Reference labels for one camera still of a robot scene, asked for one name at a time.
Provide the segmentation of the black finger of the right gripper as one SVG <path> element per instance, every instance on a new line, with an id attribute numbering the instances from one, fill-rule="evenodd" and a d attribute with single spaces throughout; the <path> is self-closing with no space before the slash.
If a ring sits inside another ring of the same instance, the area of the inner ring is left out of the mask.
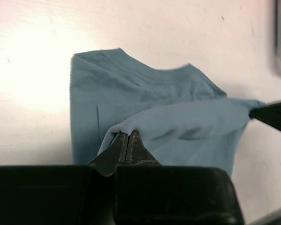
<path id="1" fill-rule="evenodd" d="M 281 132 L 281 101 L 250 111 L 251 119 L 259 120 Z"/>

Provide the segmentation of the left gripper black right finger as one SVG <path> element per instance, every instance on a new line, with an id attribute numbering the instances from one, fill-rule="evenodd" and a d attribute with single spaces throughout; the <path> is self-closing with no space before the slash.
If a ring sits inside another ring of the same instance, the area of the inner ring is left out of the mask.
<path id="1" fill-rule="evenodd" d="M 125 165 L 161 165 L 145 148 L 139 131 L 134 130 L 130 135 L 119 132 L 120 140 L 119 164 Z"/>

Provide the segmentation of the blue-grey t-shirt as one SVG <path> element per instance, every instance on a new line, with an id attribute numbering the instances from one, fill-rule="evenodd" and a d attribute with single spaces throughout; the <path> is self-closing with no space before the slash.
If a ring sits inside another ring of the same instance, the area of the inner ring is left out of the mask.
<path id="1" fill-rule="evenodd" d="M 138 131 L 162 165 L 217 167 L 232 173 L 238 142 L 258 100 L 228 97 L 191 64 L 151 68 L 122 49 L 72 57 L 73 161 L 102 154 L 119 132 Z"/>

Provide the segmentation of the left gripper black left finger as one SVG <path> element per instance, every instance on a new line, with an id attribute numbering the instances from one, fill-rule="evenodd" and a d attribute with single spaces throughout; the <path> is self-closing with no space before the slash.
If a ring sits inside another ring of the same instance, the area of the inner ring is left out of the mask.
<path id="1" fill-rule="evenodd" d="M 112 144 L 97 157 L 87 163 L 104 177 L 112 176 L 118 164 L 124 164 L 128 145 L 128 135 L 118 133 Z"/>

